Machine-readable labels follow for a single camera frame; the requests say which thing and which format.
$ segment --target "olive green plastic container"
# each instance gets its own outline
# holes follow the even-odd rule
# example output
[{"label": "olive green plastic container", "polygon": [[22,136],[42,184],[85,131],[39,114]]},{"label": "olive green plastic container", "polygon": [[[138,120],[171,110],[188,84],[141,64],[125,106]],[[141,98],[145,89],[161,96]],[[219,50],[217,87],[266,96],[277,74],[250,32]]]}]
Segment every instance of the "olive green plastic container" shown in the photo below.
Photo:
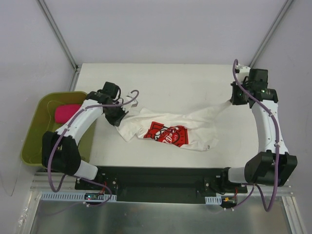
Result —
[{"label": "olive green plastic container", "polygon": [[[66,104],[82,104],[86,96],[85,92],[61,92],[48,94],[40,100],[20,155],[25,164],[42,166],[42,136],[46,131],[54,132],[62,126],[62,124],[55,123],[56,108]],[[81,159],[86,162],[90,159],[94,130],[95,122],[82,136],[78,145]]]}]

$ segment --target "gray wall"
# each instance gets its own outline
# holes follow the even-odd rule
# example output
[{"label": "gray wall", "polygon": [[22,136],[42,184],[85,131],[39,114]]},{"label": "gray wall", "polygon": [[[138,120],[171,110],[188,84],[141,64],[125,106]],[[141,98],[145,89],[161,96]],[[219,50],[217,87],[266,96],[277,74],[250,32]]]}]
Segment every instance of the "gray wall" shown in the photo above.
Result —
[{"label": "gray wall", "polygon": [[34,174],[20,160],[34,110],[68,88],[73,70],[35,0],[1,1],[0,22],[0,232],[8,234]]},{"label": "gray wall", "polygon": [[312,177],[312,1],[297,0],[256,64],[269,70],[279,97],[283,138],[298,167],[291,178],[308,233]]},{"label": "gray wall", "polygon": [[285,0],[46,0],[78,64],[248,64]]}]

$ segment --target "red logo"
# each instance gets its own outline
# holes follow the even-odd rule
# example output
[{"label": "red logo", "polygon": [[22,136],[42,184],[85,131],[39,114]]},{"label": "red logo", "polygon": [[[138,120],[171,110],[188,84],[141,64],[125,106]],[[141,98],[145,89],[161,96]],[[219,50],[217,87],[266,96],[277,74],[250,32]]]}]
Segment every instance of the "red logo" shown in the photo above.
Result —
[{"label": "red logo", "polygon": [[184,126],[178,125],[167,128],[162,123],[157,122],[152,122],[151,127],[145,134],[144,138],[151,138],[178,147],[189,143],[187,129]]}]

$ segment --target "shiny floor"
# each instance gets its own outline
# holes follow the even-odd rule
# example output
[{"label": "shiny floor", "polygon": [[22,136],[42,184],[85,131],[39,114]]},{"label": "shiny floor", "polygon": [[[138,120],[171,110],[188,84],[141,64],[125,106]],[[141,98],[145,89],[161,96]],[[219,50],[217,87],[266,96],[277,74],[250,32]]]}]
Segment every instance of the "shiny floor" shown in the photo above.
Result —
[{"label": "shiny floor", "polygon": [[234,212],[189,204],[79,204],[52,216],[72,202],[40,202],[31,234],[287,234],[280,200],[266,213],[259,197],[251,197]]}]

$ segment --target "white wall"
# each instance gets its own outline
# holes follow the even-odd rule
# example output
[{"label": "white wall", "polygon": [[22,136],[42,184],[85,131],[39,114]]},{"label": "white wall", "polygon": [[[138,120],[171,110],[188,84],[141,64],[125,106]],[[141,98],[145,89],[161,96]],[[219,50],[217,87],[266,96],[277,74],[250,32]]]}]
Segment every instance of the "white wall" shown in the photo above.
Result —
[{"label": "white wall", "polygon": [[255,67],[269,70],[279,97],[284,140],[298,157],[291,178],[308,233],[312,233],[312,1],[297,0]]},{"label": "white wall", "polygon": [[78,64],[249,63],[285,0],[46,0]]},{"label": "white wall", "polygon": [[1,1],[0,22],[0,233],[10,234],[34,174],[20,163],[34,110],[68,88],[73,70],[35,0]]}]

